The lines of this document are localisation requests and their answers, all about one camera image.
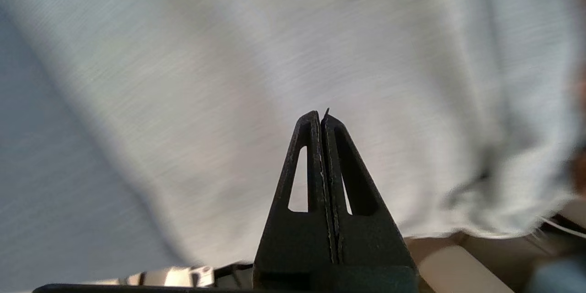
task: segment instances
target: gray fabric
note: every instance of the gray fabric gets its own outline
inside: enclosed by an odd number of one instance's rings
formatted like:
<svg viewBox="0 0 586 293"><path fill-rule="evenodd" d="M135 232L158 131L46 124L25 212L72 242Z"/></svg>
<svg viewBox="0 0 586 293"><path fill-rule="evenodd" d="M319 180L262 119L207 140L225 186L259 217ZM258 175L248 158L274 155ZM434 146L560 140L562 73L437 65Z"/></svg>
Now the gray fabric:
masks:
<svg viewBox="0 0 586 293"><path fill-rule="evenodd" d="M572 0L0 1L188 261L254 257L313 109L404 235L523 235L571 197Z"/></svg>
<svg viewBox="0 0 586 293"><path fill-rule="evenodd" d="M0 291L184 264L3 13L0 118Z"/></svg>

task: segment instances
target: beige surface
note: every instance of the beige surface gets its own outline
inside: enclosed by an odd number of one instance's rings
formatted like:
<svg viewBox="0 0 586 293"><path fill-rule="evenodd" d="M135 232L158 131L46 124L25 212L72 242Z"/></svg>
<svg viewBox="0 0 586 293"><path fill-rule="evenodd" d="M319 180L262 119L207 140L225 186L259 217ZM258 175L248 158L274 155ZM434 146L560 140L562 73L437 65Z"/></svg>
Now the beige surface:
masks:
<svg viewBox="0 0 586 293"><path fill-rule="evenodd" d="M570 201L563 210L559 212L561 216L568 220L579 224L583 228L586 228L586 201Z"/></svg>
<svg viewBox="0 0 586 293"><path fill-rule="evenodd" d="M445 239L405 239L405 243L413 261L417 265L436 251L448 246L457 245L456 240L452 239L452 237Z"/></svg>
<svg viewBox="0 0 586 293"><path fill-rule="evenodd" d="M423 259L419 272L437 293L513 292L465 249L456 245L444 247Z"/></svg>
<svg viewBox="0 0 586 293"><path fill-rule="evenodd" d="M515 239L468 237L461 243L473 257L515 291L529 280L535 265L579 248L583 244L562 234L541 233Z"/></svg>

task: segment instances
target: white cable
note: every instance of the white cable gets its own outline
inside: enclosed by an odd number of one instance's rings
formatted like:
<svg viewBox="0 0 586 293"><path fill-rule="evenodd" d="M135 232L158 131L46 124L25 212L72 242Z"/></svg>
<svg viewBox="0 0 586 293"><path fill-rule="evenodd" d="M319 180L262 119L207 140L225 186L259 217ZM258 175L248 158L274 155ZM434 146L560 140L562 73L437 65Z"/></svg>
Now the white cable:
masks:
<svg viewBox="0 0 586 293"><path fill-rule="evenodd" d="M568 228L566 228L566 227L562 227L561 225L557 224L556 222L553 222L553 221L551 221L551 220L548 220L547 218L544 218L544 217L542 217L542 220L543 220L545 223L547 223L547 224L549 224L550 226L552 226L553 228L558 228L558 229L560 229L561 231L564 231L564 232L566 232L566 233L569 233L569 234L575 235L576 237L580 237L580 238L586 239L586 234L579 233L578 231L574 231L574 230L568 229Z"/></svg>

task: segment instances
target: black plastic part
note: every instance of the black plastic part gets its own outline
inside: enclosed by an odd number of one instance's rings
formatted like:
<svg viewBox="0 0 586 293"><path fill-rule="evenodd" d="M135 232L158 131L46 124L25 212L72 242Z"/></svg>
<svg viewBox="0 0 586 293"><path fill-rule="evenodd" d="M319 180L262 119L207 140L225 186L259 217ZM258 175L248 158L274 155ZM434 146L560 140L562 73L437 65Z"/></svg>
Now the black plastic part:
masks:
<svg viewBox="0 0 586 293"><path fill-rule="evenodd" d="M299 213L287 205L299 150L305 146L309 212ZM258 246L253 285L304 291L417 291L417 269L401 234L346 127L328 113L320 123L318 113L310 112L295 126Z"/></svg>

